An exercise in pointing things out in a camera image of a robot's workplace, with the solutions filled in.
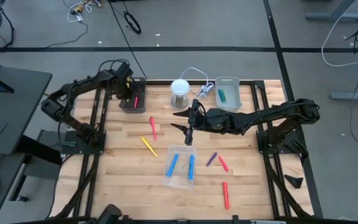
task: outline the black desk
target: black desk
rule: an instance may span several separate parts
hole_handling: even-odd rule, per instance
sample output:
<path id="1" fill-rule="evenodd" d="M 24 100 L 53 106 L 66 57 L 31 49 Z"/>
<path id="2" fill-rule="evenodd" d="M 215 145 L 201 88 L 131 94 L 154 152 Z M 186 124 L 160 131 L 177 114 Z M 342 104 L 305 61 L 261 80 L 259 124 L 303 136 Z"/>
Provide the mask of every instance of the black desk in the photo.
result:
<path id="1" fill-rule="evenodd" d="M 0 134 L 0 209 L 23 163 L 33 166 L 41 158 L 57 168 L 60 166 L 58 151 L 23 135 L 51 78 L 50 73 L 0 67 L 0 80 L 15 89 L 13 94 L 0 93 L 0 131 L 8 123 Z M 20 191 L 23 177 L 29 173 L 23 169 L 13 195 Z"/>

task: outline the wooden tabletop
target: wooden tabletop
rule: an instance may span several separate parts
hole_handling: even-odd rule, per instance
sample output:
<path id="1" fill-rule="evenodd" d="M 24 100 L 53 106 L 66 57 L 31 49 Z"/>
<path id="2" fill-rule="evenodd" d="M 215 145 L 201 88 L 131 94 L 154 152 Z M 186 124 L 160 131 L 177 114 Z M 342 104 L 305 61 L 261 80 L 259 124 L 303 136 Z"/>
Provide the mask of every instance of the wooden tabletop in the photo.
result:
<path id="1" fill-rule="evenodd" d="M 265 80 L 265 86 L 270 106 L 285 101 L 280 80 Z M 197 85 L 191 86 L 193 91 L 199 88 Z M 99 217 L 111 203 L 119 207 L 123 214 L 137 220 L 228 220 L 233 215 L 239 215 L 240 219 L 273 218 L 264 162 L 257 150 L 256 126 L 251 127 L 244 136 L 194 131 L 193 147 L 197 149 L 194 190 L 164 186 L 167 149 L 172 144 L 184 145 L 185 141 L 183 133 L 170 123 L 187 126 L 187 119 L 172 115 L 177 110 L 170 106 L 172 93 L 169 86 L 150 85 L 146 93 L 146 112 L 142 114 L 125 114 L 118 107 L 118 100 L 109 101 L 104 127 L 107 131 L 106 145 L 99 162 L 92 217 Z M 254 112 L 250 87 L 240 86 L 240 94 L 242 108 L 238 112 Z M 89 122 L 93 98 L 93 91 L 78 97 L 74 112 L 76 119 Z M 215 107 L 214 92 L 200 102 L 206 110 Z M 157 141 L 152 136 L 151 116 L 154 118 Z M 148 140 L 158 157 L 147 149 L 141 136 Z M 214 152 L 224 158 L 229 172 L 224 171 L 217 159 L 209 167 L 205 166 Z M 304 177 L 298 156 L 283 154 L 280 158 L 284 174 Z M 73 156 L 63 165 L 52 215 L 57 214 L 75 192 L 81 163 L 82 156 Z M 229 210 L 224 208 L 223 181 L 228 186 Z M 301 189 L 294 189 L 287 181 L 285 183 L 302 208 L 312 214 L 306 182 L 303 182 Z M 279 192 L 276 188 L 280 214 L 283 215 Z"/>

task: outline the purple marker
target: purple marker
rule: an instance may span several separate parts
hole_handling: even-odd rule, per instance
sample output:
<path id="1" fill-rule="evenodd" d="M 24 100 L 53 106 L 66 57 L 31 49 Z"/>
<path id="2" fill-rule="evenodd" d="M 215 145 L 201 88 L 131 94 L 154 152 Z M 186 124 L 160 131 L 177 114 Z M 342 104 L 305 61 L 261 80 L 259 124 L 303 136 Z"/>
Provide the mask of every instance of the purple marker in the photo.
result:
<path id="1" fill-rule="evenodd" d="M 209 165 L 211 164 L 212 160 L 215 159 L 215 157 L 216 157 L 217 154 L 218 154 L 218 153 L 215 152 L 215 153 L 212 155 L 212 157 L 209 159 L 209 161 L 208 161 L 208 163 L 206 164 L 206 166 L 209 166 Z"/>

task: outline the yellow marker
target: yellow marker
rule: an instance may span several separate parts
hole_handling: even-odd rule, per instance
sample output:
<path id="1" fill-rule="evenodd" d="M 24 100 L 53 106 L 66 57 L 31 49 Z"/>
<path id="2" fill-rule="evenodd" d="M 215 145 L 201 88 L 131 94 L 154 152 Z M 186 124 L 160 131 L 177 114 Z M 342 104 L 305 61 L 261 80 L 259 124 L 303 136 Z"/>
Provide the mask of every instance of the yellow marker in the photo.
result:
<path id="1" fill-rule="evenodd" d="M 154 150 L 152 149 L 152 147 L 149 145 L 149 143 L 146 141 L 146 139 L 144 139 L 143 137 L 140 137 L 142 139 L 142 141 L 144 142 L 144 144 L 146 144 L 146 146 L 148 147 L 148 149 L 150 149 L 150 151 L 152 151 L 152 153 L 158 157 L 158 155 L 154 152 Z"/>

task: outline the gray floor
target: gray floor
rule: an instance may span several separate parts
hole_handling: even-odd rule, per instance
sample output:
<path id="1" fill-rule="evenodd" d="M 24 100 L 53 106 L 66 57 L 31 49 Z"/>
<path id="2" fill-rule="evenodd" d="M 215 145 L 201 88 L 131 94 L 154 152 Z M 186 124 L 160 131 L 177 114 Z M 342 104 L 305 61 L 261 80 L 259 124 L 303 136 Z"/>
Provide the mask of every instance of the gray floor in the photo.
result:
<path id="1" fill-rule="evenodd" d="M 328 11 L 339 1 L 270 1 L 282 47 L 321 47 L 333 23 L 311 22 L 307 11 Z M 68 4 L 76 3 L 67 0 Z M 121 2 L 113 4 L 122 11 Z M 142 26 L 137 35 L 124 26 L 132 46 L 241 46 L 273 47 L 262 1 L 147 0 L 127 2 Z M 61 0 L 7 1 L 4 9 L 16 29 L 14 47 L 45 47 L 74 39 L 84 31 L 80 24 L 67 22 L 67 9 Z M 358 1 L 350 9 L 358 12 Z M 125 47 L 126 43 L 109 7 L 85 13 L 88 34 L 64 47 Z M 358 24 L 338 24 L 326 47 L 350 47 L 343 36 L 351 35 Z M 0 34 L 6 39 L 6 23 Z M 136 52 L 149 78 L 176 78 L 187 67 L 197 67 L 210 78 L 237 76 L 241 79 L 282 79 L 275 53 L 268 52 Z M 98 65 L 114 58 L 131 62 L 136 77 L 141 72 L 130 52 L 49 52 L 3 53 L 0 64 L 7 67 L 40 70 L 53 74 L 48 92 L 75 78 L 94 75 Z M 305 126 L 319 199 L 325 218 L 358 220 L 358 145 L 349 129 L 350 103 L 331 101 L 333 90 L 352 91 L 358 79 L 358 65 L 329 67 L 318 53 L 285 53 L 285 63 L 295 98 L 311 98 L 321 106 L 321 120 Z M 326 54 L 331 63 L 358 60 L 358 54 Z M 202 78 L 190 73 L 189 78 Z M 354 105 L 353 127 L 358 137 L 358 103 Z M 26 134 L 36 138 L 41 129 L 55 131 L 57 124 L 40 110 L 34 114 Z M 23 194 L 34 200 L 6 204 L 0 223 L 45 218 L 52 202 L 53 182 L 31 179 Z M 18 217 L 17 211 L 28 217 Z"/>

